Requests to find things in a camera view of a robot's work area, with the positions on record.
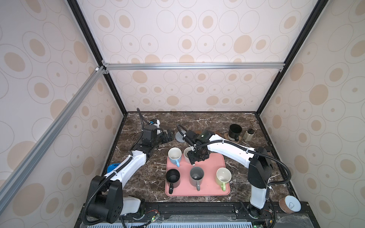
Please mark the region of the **white pink mug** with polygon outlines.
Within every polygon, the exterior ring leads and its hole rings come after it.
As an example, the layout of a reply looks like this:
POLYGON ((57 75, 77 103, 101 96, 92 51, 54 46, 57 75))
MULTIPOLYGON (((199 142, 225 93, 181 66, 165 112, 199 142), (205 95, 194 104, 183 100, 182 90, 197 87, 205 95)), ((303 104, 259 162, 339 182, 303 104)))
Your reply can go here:
POLYGON ((190 160, 189 160, 189 155, 188 155, 188 152, 189 152, 189 151, 192 151, 192 147, 187 147, 187 148, 185 148, 185 149, 184 149, 183 154, 184 154, 184 157, 185 157, 185 161, 186 161, 188 164, 190 164, 190 165, 192 165, 192 166, 195 166, 195 164, 191 164, 191 162, 190 162, 190 160))

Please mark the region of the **blue grey round coaster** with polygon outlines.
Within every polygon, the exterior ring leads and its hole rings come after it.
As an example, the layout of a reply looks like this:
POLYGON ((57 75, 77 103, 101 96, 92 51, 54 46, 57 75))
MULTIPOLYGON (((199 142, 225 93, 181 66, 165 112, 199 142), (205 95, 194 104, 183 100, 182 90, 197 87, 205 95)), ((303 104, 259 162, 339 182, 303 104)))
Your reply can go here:
POLYGON ((185 141, 184 141, 184 139, 183 139, 183 135, 182 135, 181 133, 179 133, 179 132, 177 132, 177 133, 175 134, 175 139, 176 139, 176 141, 178 141, 178 142, 180 142, 180 143, 185 143, 185 141))

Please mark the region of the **blue mug white inside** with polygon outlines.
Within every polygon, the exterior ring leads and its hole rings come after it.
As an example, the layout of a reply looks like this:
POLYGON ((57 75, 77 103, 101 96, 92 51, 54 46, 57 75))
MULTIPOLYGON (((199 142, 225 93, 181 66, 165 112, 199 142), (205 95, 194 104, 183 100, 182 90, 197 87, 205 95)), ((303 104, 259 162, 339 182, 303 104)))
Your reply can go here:
POLYGON ((176 165, 177 167, 180 167, 182 159, 182 151, 177 147, 173 147, 168 151, 168 158, 172 164, 176 165))

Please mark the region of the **brown paw shaped coaster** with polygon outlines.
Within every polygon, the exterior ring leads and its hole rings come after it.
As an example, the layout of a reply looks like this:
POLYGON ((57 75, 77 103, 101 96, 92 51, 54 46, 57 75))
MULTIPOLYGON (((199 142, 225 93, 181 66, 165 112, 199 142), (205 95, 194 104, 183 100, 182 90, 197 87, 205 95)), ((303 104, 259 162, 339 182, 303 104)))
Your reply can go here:
POLYGON ((242 140, 241 136, 238 137, 238 140, 235 140, 234 138, 231 138, 228 133, 224 134, 224 138, 225 138, 225 140, 229 140, 229 141, 234 142, 234 143, 240 143, 241 140, 242 140))

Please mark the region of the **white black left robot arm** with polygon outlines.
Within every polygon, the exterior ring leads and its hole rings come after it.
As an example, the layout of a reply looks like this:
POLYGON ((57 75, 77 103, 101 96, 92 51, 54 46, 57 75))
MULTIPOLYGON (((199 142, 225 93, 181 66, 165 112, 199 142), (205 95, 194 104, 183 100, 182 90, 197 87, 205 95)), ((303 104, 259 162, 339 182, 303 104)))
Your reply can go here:
POLYGON ((137 112, 142 130, 140 137, 129 149, 129 156, 106 175, 95 176, 90 183, 81 213, 82 223, 86 226, 116 222, 124 207, 125 184, 147 163, 155 149, 174 140, 174 132, 162 129, 158 119, 147 121, 139 108, 137 112))

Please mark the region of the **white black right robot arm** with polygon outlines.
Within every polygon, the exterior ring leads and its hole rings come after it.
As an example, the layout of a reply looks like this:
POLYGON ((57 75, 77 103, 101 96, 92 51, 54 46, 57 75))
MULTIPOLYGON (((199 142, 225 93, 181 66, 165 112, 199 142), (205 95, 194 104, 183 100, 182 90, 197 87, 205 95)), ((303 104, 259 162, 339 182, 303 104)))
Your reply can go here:
POLYGON ((257 149, 239 145, 230 140, 226 140, 209 130, 204 130, 197 134, 187 130, 184 126, 178 124, 178 132, 182 139, 192 146, 188 152, 191 164, 209 159, 210 153, 219 153, 229 157, 248 169, 248 181, 251 184, 250 203, 245 208, 248 214, 254 219, 259 219, 264 211, 264 206, 269 199, 269 188, 272 185, 286 184, 291 180, 291 172, 287 165, 280 160, 269 156, 265 148, 257 149), (276 162, 281 166, 286 175, 281 181, 269 181, 273 166, 271 162, 276 162))

